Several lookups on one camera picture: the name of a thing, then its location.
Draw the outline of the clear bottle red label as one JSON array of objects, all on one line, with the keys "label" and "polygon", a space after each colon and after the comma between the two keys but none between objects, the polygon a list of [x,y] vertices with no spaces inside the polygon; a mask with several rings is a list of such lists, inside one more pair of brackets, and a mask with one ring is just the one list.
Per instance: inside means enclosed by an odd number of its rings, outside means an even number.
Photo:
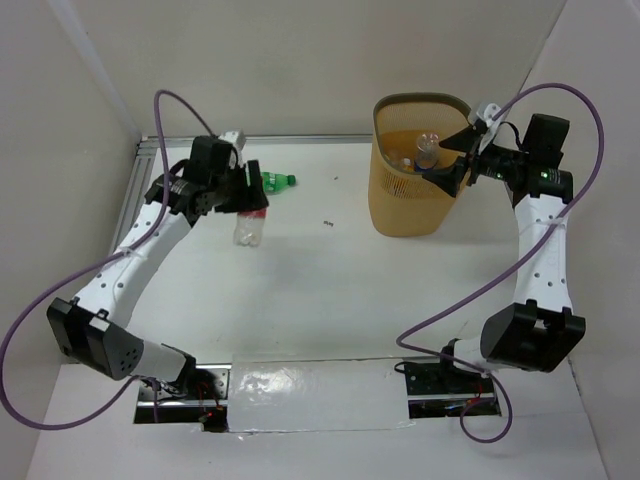
[{"label": "clear bottle red label", "polygon": [[236,216],[233,241],[242,247],[258,247],[262,241],[267,209],[241,212]]}]

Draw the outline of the clear bottle blue label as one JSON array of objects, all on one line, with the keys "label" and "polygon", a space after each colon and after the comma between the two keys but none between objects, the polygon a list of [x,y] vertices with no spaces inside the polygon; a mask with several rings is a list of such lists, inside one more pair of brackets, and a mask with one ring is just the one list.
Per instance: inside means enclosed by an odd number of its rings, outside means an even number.
[{"label": "clear bottle blue label", "polygon": [[416,139],[414,168],[417,172],[434,169],[440,159],[439,136],[434,132],[422,133]]}]

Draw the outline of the clear bottle yellow cap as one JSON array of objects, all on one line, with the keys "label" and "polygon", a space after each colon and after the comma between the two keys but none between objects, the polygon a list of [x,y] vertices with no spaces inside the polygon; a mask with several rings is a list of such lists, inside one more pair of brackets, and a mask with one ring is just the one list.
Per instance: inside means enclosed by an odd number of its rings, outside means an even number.
[{"label": "clear bottle yellow cap", "polygon": [[408,173],[415,173],[416,172],[414,164],[409,159],[404,159],[401,162],[401,169],[404,172],[408,172]]}]

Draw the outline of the clear bottle orange white label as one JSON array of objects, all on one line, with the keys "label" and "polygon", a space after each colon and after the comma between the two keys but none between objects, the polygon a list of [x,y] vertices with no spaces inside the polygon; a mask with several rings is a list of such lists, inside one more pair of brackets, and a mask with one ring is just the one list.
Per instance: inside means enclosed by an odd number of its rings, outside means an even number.
[{"label": "clear bottle orange white label", "polygon": [[413,160],[411,158],[409,158],[407,155],[405,155],[403,152],[398,151],[398,150],[389,150],[385,153],[385,158],[387,160],[387,162],[394,167],[395,169],[401,170],[401,162],[404,159],[409,159],[412,163]]}]

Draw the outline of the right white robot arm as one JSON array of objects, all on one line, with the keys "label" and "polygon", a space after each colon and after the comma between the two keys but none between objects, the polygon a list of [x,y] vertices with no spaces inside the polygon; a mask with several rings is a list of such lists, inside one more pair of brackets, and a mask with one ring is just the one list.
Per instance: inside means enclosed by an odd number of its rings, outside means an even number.
[{"label": "right white robot arm", "polygon": [[568,121],[532,116],[515,150],[485,138],[489,125],[480,119],[440,141],[458,153],[455,162],[424,173],[446,194],[458,193],[485,176],[505,183],[518,226],[518,258],[513,299],[490,316],[479,336],[451,340],[436,379],[448,392],[460,391],[471,372],[516,368],[553,371],[583,339],[586,320],[573,310],[566,273],[566,207],[574,198],[570,172],[560,169]]}]

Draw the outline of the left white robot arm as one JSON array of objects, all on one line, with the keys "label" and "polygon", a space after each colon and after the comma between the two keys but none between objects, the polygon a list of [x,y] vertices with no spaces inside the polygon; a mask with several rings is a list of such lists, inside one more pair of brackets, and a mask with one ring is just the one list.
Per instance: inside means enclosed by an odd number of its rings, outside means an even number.
[{"label": "left white robot arm", "polygon": [[197,387],[195,358],[127,331],[133,310],[171,250],[210,212],[247,214],[267,207],[257,161],[244,161],[242,131],[198,136],[188,158],[150,185],[117,259],[70,300],[47,309],[62,353],[113,380],[154,378],[176,399]]}]

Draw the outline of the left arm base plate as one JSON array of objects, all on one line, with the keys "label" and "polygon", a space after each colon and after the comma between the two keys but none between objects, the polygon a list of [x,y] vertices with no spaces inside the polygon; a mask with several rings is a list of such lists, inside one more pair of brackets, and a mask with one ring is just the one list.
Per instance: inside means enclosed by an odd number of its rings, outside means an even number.
[{"label": "left arm base plate", "polygon": [[228,431],[228,394],[231,364],[200,364],[185,393],[167,384],[140,382],[133,422],[191,424],[204,432]]}]

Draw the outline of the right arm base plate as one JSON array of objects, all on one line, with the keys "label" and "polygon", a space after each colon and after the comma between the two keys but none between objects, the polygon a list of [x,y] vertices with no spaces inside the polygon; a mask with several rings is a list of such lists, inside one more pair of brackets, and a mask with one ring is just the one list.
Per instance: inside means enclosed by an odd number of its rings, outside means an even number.
[{"label": "right arm base plate", "polygon": [[409,418],[497,416],[501,409],[494,384],[478,373],[443,367],[439,362],[404,360],[394,371],[405,381]]}]

